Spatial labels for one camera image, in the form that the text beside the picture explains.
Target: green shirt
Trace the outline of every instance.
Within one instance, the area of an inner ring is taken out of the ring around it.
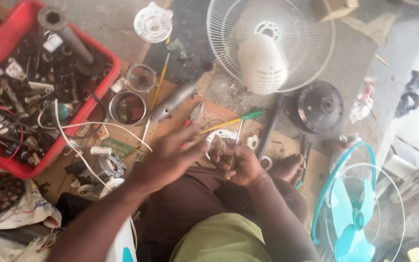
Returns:
[[[212,216],[177,244],[171,262],[271,262],[261,229],[235,213]]]

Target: red plastic tray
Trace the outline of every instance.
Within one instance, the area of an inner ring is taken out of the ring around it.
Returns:
[[[20,40],[22,40],[30,29],[38,27],[37,14],[44,6],[45,4],[38,0],[20,1],[14,6],[7,18],[0,25],[0,63],[7,59],[11,52],[17,47]],[[96,48],[113,63],[113,68],[109,74],[96,88],[95,93],[99,98],[101,98],[119,75],[119,60],[111,51],[107,50],[104,46],[92,39],[86,33],[82,32],[72,23],[70,23],[69,26],[84,43]],[[96,102],[93,98],[90,98],[85,102],[82,108],[80,108],[70,124],[84,122],[95,106]],[[64,131],[68,135],[74,135],[78,128],[79,127],[72,127],[65,129]],[[3,169],[21,179],[34,177],[53,163],[65,145],[66,142],[61,136],[59,136],[51,149],[44,155],[40,164],[38,164],[35,168],[29,164],[22,164],[11,159],[3,166]],[[4,152],[5,148],[0,145],[0,165],[7,160],[7,158],[3,157]]]

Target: fan blade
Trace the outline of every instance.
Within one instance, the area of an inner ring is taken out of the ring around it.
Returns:
[[[363,230],[356,231],[354,225],[349,225],[337,240],[334,253],[337,262],[370,262],[375,250]]]
[[[336,235],[339,239],[344,229],[353,224],[353,209],[342,179],[336,179],[331,189],[330,207]]]
[[[376,193],[368,179],[363,180],[363,190],[363,204],[361,205],[360,211],[363,214],[364,225],[366,225],[371,220],[371,217],[373,217],[374,198],[376,197]]]

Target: black wire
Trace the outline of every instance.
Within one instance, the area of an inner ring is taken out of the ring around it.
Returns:
[[[96,103],[101,105],[101,107],[103,109],[103,121],[102,122],[106,122],[106,119],[108,118],[108,111],[107,111],[106,107],[101,102],[101,100],[96,96],[95,91],[93,91],[93,89],[89,85],[87,85],[87,88],[90,91],[90,93],[92,94],[93,99],[95,99]],[[68,137],[70,139],[86,139],[86,138],[94,135],[101,128],[101,126],[102,125],[100,124],[93,132],[91,132],[90,134],[86,134],[84,136],[81,136],[81,137],[70,136],[68,134],[65,134],[65,135],[66,135],[66,137]]]

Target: red wire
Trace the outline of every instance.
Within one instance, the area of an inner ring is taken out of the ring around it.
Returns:
[[[15,118],[17,118],[17,116],[13,113],[13,112],[11,112],[9,109],[7,109],[7,108],[5,108],[5,107],[3,107],[3,106],[0,106],[0,109],[1,110],[4,110],[4,111],[6,111],[6,112],[8,112],[9,114],[11,114],[11,115],[13,115]],[[20,142],[22,142],[23,141],[23,139],[24,139],[24,130],[23,130],[23,127],[22,127],[22,123],[20,123]],[[15,156],[15,154],[19,151],[19,148],[20,148],[20,144],[17,146],[17,149],[14,151],[14,153],[8,158],[8,159],[6,159],[6,161],[4,161],[1,165],[0,165],[0,169],[5,165],[5,164],[7,164],[14,156]]]

